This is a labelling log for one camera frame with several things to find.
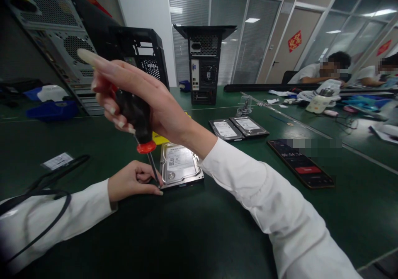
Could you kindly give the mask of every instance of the white wall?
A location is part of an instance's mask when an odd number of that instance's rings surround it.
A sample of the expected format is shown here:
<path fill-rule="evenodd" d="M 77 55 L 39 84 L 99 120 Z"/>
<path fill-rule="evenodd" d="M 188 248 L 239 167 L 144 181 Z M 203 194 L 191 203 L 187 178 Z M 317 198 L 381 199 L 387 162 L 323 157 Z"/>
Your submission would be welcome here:
<path fill-rule="evenodd" d="M 127 27 L 152 28 L 161 37 L 170 86 L 176 86 L 169 0 L 119 0 Z"/>

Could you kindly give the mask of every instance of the silver hard drive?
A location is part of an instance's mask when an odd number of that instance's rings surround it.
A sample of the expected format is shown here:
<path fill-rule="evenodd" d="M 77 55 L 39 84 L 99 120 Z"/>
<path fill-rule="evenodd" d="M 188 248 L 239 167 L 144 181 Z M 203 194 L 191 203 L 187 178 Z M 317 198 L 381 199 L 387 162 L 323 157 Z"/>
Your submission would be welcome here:
<path fill-rule="evenodd" d="M 185 146 L 172 142 L 162 144 L 160 157 L 160 174 L 164 183 L 162 189 L 183 187 L 202 180 L 204 174 L 198 166 L 198 161 L 198 156 Z"/>
<path fill-rule="evenodd" d="M 209 121 L 214 134 L 225 141 L 240 141 L 243 139 L 242 133 L 236 128 L 229 119 L 215 119 Z"/>
<path fill-rule="evenodd" d="M 248 116 L 230 117 L 231 122 L 242 132 L 245 138 L 268 135 L 269 132 Z"/>

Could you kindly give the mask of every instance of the door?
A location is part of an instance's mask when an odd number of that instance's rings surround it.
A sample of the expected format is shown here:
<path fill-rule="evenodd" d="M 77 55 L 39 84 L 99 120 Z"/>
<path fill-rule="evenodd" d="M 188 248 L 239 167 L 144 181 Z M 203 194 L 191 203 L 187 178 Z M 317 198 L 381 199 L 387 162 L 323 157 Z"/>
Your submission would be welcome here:
<path fill-rule="evenodd" d="M 266 83 L 281 83 L 283 74 L 287 70 L 294 70 L 301 53 L 303 53 L 312 31 L 314 30 L 319 18 L 320 12 L 312 12 L 309 10 L 294 9 L 287 26 L 282 44 L 278 50 L 274 64 L 268 74 Z M 289 47 L 289 40 L 295 37 L 294 42 Z"/>

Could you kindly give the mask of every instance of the white sleeve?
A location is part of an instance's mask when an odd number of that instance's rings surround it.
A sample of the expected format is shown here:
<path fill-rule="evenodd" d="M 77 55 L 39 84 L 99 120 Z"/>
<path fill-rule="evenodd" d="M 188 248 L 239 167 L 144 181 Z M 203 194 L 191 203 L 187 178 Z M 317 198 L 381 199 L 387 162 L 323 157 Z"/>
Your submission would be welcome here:
<path fill-rule="evenodd" d="M 53 200 L 53 195 L 34 196 L 0 216 L 5 259 L 10 259 L 42 233 L 58 216 L 64 203 L 65 197 Z M 68 208 L 55 226 L 12 260 L 8 267 L 13 274 L 19 272 L 56 243 L 85 232 L 113 212 L 109 204 L 108 180 L 72 194 Z"/>
<path fill-rule="evenodd" d="M 361 278 L 314 207 L 268 164 L 218 139 L 200 165 L 269 234 L 279 278 Z"/>
<path fill-rule="evenodd" d="M 316 65 L 310 64 L 298 71 L 298 73 L 292 77 L 288 84 L 301 83 L 301 79 L 304 77 L 315 78 L 317 74 L 318 70 Z"/>

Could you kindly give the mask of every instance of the blue container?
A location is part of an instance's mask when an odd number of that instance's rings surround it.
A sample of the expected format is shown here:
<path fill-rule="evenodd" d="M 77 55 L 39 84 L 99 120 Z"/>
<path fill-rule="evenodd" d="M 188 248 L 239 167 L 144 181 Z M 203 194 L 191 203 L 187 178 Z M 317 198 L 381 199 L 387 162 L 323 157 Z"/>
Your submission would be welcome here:
<path fill-rule="evenodd" d="M 32 101 L 40 101 L 40 99 L 37 97 L 37 94 L 41 92 L 41 89 L 42 87 L 34 88 L 32 90 L 24 92 L 23 94 L 26 95 Z"/>
<path fill-rule="evenodd" d="M 75 101 L 60 101 L 43 103 L 39 107 L 26 111 L 26 116 L 44 122 L 71 119 L 79 112 Z"/>
<path fill-rule="evenodd" d="M 178 81 L 178 84 L 181 91 L 191 91 L 191 83 L 188 80 Z"/>

